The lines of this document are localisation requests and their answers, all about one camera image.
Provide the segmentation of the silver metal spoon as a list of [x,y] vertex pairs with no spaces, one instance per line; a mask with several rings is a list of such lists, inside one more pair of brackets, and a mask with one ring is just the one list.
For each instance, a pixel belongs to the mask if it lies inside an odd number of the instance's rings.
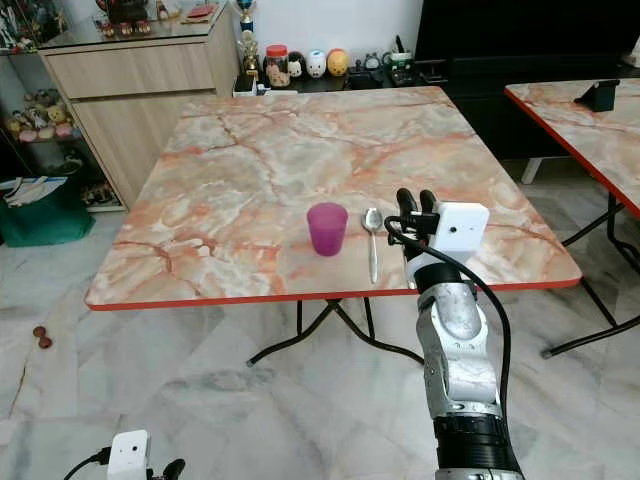
[[378,253],[379,232],[383,223],[383,215],[381,215],[378,207],[369,207],[362,220],[362,225],[367,232],[367,256],[369,256],[369,273],[370,282],[376,285],[380,280],[380,262]]

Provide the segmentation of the purple plastic cup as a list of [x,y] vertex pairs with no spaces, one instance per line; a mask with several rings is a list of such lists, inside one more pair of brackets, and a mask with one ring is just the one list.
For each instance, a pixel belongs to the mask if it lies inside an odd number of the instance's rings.
[[333,202],[316,204],[307,211],[308,234],[317,255],[332,257],[342,251],[348,215],[346,207]]

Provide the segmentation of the black metal table legs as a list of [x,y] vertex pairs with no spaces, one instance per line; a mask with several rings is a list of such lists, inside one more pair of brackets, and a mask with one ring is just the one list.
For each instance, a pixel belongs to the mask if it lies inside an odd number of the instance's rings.
[[367,344],[367,346],[371,346],[375,349],[381,349],[381,351],[394,353],[394,355],[401,355],[403,357],[410,358],[410,360],[415,361],[419,366],[425,365],[424,358],[411,351],[411,349],[393,346],[393,344],[381,342],[381,340],[376,338],[376,328],[374,317],[372,317],[372,308],[369,298],[361,298],[361,305],[362,307],[364,307],[365,328],[361,328],[361,326],[352,319],[351,315],[349,315],[348,312],[344,310],[342,301],[325,300],[325,303],[326,305],[324,310],[321,311],[320,314],[317,315],[315,319],[306,326],[306,328],[303,328],[302,302],[298,301],[296,303],[296,335],[293,335],[293,337],[291,338],[282,340],[282,342],[275,343],[274,346],[269,346],[265,349],[261,349],[260,352],[257,352],[255,356],[252,356],[250,360],[246,361],[246,365],[248,367],[255,366],[257,362],[265,360],[265,358],[269,355],[274,355],[274,353],[283,351],[283,349],[297,346],[298,343],[301,343],[303,342],[303,340],[307,340],[308,338],[310,338],[311,335],[314,334],[316,330],[324,324],[324,321],[326,319],[329,319],[330,316],[338,316],[339,319],[342,320],[344,324],[346,324],[347,328],[351,330],[351,332],[355,334],[358,339],[361,339],[362,342]]

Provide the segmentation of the green mug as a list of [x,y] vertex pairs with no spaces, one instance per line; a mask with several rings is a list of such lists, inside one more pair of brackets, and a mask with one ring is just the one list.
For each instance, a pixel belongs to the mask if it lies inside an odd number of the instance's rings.
[[413,73],[413,56],[404,49],[402,38],[396,36],[396,47],[384,55],[388,76],[394,87],[416,86],[416,74]]

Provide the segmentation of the yellow egg figurine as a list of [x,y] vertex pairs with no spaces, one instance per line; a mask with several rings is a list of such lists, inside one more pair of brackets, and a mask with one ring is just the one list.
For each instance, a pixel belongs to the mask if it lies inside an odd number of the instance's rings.
[[342,47],[334,47],[326,55],[326,70],[330,77],[346,76],[349,69],[349,54]]

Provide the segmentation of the white egg figurine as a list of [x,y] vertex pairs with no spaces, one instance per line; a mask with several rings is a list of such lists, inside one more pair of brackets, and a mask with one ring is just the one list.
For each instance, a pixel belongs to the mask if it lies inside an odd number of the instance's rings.
[[306,55],[306,72],[314,79],[323,78],[328,70],[326,52],[320,49],[311,50]]

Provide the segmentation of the clear jar with red lid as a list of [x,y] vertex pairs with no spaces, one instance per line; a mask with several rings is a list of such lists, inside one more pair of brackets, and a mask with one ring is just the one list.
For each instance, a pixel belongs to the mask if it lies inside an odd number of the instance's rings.
[[283,44],[266,46],[265,58],[262,60],[262,72],[266,82],[273,90],[284,90],[291,86],[291,70],[289,70],[289,50]]

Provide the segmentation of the white cloth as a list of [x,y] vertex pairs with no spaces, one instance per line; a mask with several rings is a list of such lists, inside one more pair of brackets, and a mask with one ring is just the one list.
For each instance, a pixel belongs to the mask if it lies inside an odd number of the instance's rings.
[[33,204],[33,202],[40,201],[41,198],[52,195],[60,187],[63,187],[67,180],[68,178],[64,175],[14,178],[0,183],[0,191],[3,193],[5,204],[15,209],[15,207]]

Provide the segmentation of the black phone stand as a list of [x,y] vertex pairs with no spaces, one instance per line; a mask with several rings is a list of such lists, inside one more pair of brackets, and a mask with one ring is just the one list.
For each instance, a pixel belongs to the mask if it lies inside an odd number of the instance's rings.
[[575,99],[576,104],[585,106],[593,113],[608,113],[614,110],[617,87],[621,79],[599,79],[594,82],[580,97]]

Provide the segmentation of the green fabric bag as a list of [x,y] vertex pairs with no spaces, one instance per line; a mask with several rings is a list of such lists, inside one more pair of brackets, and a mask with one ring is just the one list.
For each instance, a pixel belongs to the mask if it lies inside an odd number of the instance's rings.
[[68,178],[58,191],[20,207],[1,204],[0,233],[6,246],[51,246],[79,241],[93,229],[95,219]]

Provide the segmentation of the small plush toys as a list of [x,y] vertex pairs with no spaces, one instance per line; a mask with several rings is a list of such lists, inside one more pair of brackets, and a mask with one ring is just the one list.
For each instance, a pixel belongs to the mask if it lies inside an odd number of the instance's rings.
[[58,90],[37,90],[24,96],[24,108],[3,116],[5,131],[20,143],[77,140],[81,128]]

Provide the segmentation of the glass display cabinet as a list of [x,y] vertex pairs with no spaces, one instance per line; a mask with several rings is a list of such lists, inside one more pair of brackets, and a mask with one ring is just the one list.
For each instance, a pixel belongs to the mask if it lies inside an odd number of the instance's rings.
[[[1,105],[3,116],[24,108],[24,96],[37,90],[59,90],[38,49],[67,32],[70,24],[65,4],[69,0],[0,0]],[[70,100],[60,92],[70,109]],[[17,155],[17,166],[8,166],[9,177],[68,177],[91,212],[120,211],[122,200],[106,178],[82,129],[77,140],[20,143],[5,131]]]

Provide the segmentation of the gold and blue trophy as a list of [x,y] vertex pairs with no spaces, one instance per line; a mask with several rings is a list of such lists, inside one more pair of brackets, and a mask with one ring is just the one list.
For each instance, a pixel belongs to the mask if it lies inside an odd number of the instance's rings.
[[253,1],[234,0],[239,13],[238,46],[241,56],[241,69],[247,76],[259,74],[259,42],[256,40],[253,23]]

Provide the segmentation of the flat red box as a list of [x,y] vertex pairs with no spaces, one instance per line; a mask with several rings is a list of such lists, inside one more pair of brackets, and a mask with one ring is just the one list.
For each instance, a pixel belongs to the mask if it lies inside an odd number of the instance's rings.
[[211,22],[221,10],[220,3],[205,3],[192,6],[186,14],[183,15],[183,24],[197,24]]

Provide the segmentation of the light wooden cabinet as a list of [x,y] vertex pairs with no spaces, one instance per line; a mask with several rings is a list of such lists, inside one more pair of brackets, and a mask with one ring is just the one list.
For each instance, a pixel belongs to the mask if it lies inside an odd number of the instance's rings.
[[147,35],[102,35],[82,20],[38,47],[116,196],[131,209],[189,102],[229,99],[239,72],[238,9],[154,20]]

